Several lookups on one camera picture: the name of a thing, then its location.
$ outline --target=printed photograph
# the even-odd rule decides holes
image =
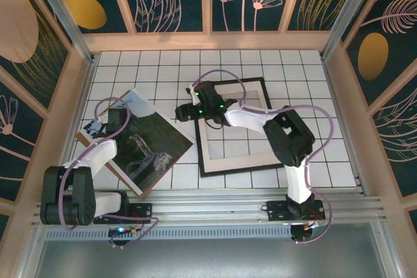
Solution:
[[[121,179],[134,191],[139,188],[143,193],[150,190],[195,141],[171,119],[161,115],[136,90],[131,90],[122,98],[132,114],[127,127],[115,138],[115,174],[121,175]],[[111,107],[122,108],[125,105],[116,102]],[[106,135],[106,125],[93,120],[80,134],[91,142]]]

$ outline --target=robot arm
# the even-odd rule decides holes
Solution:
[[[212,119],[217,124],[245,127],[267,136],[275,156],[287,172],[288,209],[295,217],[303,216],[314,201],[314,195],[306,185],[304,164],[312,152],[315,138],[296,111],[266,115],[244,110],[236,100],[223,100],[209,81],[190,85],[187,92],[192,97],[192,104],[176,109],[180,121]]]
[[[71,170],[66,181],[63,196],[63,213],[69,225],[89,225],[94,217],[123,211],[128,207],[128,198],[117,192],[94,191],[93,178],[99,170],[117,154],[114,140],[107,140],[96,145]],[[59,186],[64,172],[77,158],[58,167],[49,167],[44,175],[40,218],[43,224],[59,225],[58,196]]]

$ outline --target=framed photo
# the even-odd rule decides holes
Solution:
[[[137,90],[128,91],[122,99],[132,114],[127,127],[115,139],[117,155],[106,166],[143,198],[195,140]],[[125,105],[115,102],[111,107]],[[76,137],[83,145],[89,146],[93,139],[103,137],[105,132],[106,126],[93,120]]]
[[[247,91],[245,104],[272,108],[262,77],[242,81]],[[214,82],[214,85],[223,99],[243,97],[242,86],[237,80]],[[242,127],[214,128],[218,125],[204,119],[195,122],[201,177],[283,167],[264,133]]]

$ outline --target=white tile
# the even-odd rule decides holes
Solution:
[[[93,83],[89,100],[102,100],[111,96],[113,83]]]
[[[255,132],[254,130],[248,130],[249,139],[267,139],[264,133]]]
[[[310,98],[307,82],[305,81],[288,81],[287,88],[290,99]]]
[[[219,50],[201,50],[200,64],[220,64]]]
[[[226,158],[247,156],[249,155],[248,142],[246,140],[225,140],[224,154]]]
[[[263,77],[261,65],[243,65],[243,78]]]
[[[135,89],[146,99],[155,99],[156,83],[136,83]]]
[[[97,66],[95,83],[113,83],[116,76],[116,66]]]
[[[196,81],[199,76],[199,65],[180,65],[180,81]]]
[[[188,120],[187,122],[176,121],[176,124],[184,130],[188,135],[195,139],[195,126],[193,120]]]
[[[138,65],[139,57],[141,55],[140,51],[122,51],[120,54],[120,65]]]
[[[349,161],[343,139],[333,139],[324,148],[327,161]]]
[[[331,98],[326,81],[308,81],[308,88],[312,98]]]
[[[167,190],[171,189],[172,169],[166,172],[165,175],[156,183],[152,190]]]
[[[317,50],[300,50],[300,54],[303,64],[321,64]]]
[[[139,66],[137,68],[136,81],[156,81],[158,77],[158,66]]]
[[[134,82],[126,82],[126,83],[115,83],[113,87],[113,92],[111,93],[112,97],[121,97],[126,94],[128,91],[135,88]]]
[[[242,64],[240,61],[240,50],[221,50],[222,64]]]
[[[208,154],[210,156],[210,160],[217,160],[223,159],[223,141],[220,140],[209,140],[208,143]]]
[[[159,51],[141,51],[139,65],[159,65]]]
[[[242,64],[262,64],[259,50],[241,50],[240,58]]]
[[[262,64],[282,64],[279,50],[261,50]]]
[[[191,96],[186,91],[190,83],[189,81],[181,81],[178,83],[178,99],[191,100]]]
[[[197,143],[192,145],[177,161],[178,164],[182,163],[198,163]]]
[[[204,177],[199,180],[199,189],[224,189],[224,175]]]
[[[306,75],[302,65],[284,65],[286,81],[305,81]]]
[[[276,169],[252,172],[254,188],[278,188],[278,176]]]
[[[288,179],[287,179],[287,171],[284,167],[280,167],[279,169],[276,169],[278,172],[278,182],[280,185],[280,188],[288,188]]]
[[[304,123],[306,123],[307,127],[313,133],[314,138],[320,138],[319,127],[317,126],[317,122],[315,118],[303,118]]]
[[[226,175],[226,188],[252,188],[252,178],[250,176],[250,172]]]
[[[325,81],[324,69],[321,65],[304,65],[308,81]]]
[[[219,140],[223,139],[223,128],[220,130],[213,130],[212,128],[206,127],[206,134],[207,134],[207,140]]]
[[[179,65],[180,51],[161,51],[159,65]]]
[[[200,65],[199,50],[181,50],[181,65]]]
[[[207,72],[211,70],[218,70],[220,69],[220,66],[216,65],[202,65],[200,66],[200,72],[201,75],[206,74]],[[209,75],[205,76],[202,81],[220,81],[220,72],[213,72]]]
[[[287,86],[284,81],[266,81],[265,86],[270,99],[288,99]]]
[[[333,187],[356,187],[352,167],[349,162],[328,163]]]
[[[177,99],[178,83],[157,83],[155,99]]]
[[[135,81],[137,66],[118,66],[115,81]]]
[[[289,105],[289,99],[271,99],[270,103],[273,110],[278,110],[282,109],[286,105]]]
[[[339,122],[336,118],[333,118],[333,125],[334,125],[334,132],[333,132],[333,138],[343,138],[340,130]],[[330,134],[330,123],[327,118],[318,118],[317,123],[319,124],[319,130],[321,138],[327,139]]]
[[[234,75],[236,75],[239,78],[242,78],[242,66],[241,65],[223,65],[222,70],[227,70],[229,72],[232,72]],[[229,81],[231,79],[236,79],[234,76],[222,72],[222,81]]]
[[[167,118],[175,118],[176,100],[155,100],[155,107]]]
[[[265,81],[285,81],[282,65],[262,65]]]
[[[158,70],[158,81],[178,81],[178,75],[177,65],[162,65]]]
[[[86,147],[80,143],[79,141],[76,142],[75,149],[72,153],[72,158],[78,158],[81,153],[85,151]]]
[[[224,139],[247,139],[248,131],[243,127],[223,127]]]
[[[310,184],[313,188],[332,187],[326,163],[310,163]]]
[[[94,190],[117,190],[119,179],[106,166],[102,167],[93,179]]]
[[[282,64],[302,64],[298,50],[281,50]]]
[[[118,65],[120,58],[120,51],[103,51],[98,61],[99,66]]]
[[[313,143],[313,152],[317,151],[323,145],[323,142],[324,141],[316,138],[315,142]],[[324,152],[323,151],[320,151],[312,159],[312,162],[325,162],[325,161],[326,161],[326,158],[324,157]]]
[[[97,101],[88,101],[87,102],[87,105],[85,106],[85,112],[84,112],[83,119],[90,120],[90,121],[93,120],[93,119],[95,119],[94,109],[95,109],[95,107],[97,106],[98,103],[99,103],[98,100]],[[101,112],[103,112],[106,109],[106,107],[108,106],[108,104],[109,104],[109,102],[106,102],[104,104],[101,104],[101,106],[99,107],[97,113],[100,114]]]
[[[291,105],[312,105],[311,99],[290,99]],[[300,117],[315,117],[313,109],[296,109],[295,110]]]
[[[172,172],[172,189],[197,189],[198,165],[175,164]]]
[[[249,140],[249,153],[265,154],[272,152],[271,145],[267,140]]]
[[[333,101],[331,99],[313,99],[313,105],[324,109],[331,117],[336,116],[336,110],[334,109]],[[325,117],[324,114],[316,111],[317,117]]]

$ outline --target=leaf illustration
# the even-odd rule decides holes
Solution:
[[[385,9],[384,14],[361,25],[381,21],[385,33],[405,34],[417,22],[417,0],[394,0]]]

